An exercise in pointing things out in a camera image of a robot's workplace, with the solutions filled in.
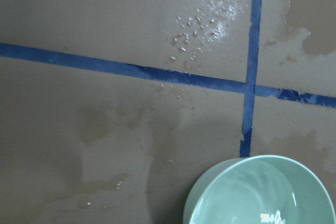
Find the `green ceramic bowl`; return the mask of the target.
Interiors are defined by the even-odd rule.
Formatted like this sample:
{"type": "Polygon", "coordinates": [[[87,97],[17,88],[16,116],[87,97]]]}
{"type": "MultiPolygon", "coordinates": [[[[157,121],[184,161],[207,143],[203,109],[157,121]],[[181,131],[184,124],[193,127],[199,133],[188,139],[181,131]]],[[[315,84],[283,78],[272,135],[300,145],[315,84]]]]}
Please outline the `green ceramic bowl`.
{"type": "Polygon", "coordinates": [[[220,162],[195,182],[184,223],[335,223],[321,180],[301,163],[277,155],[220,162]]]}

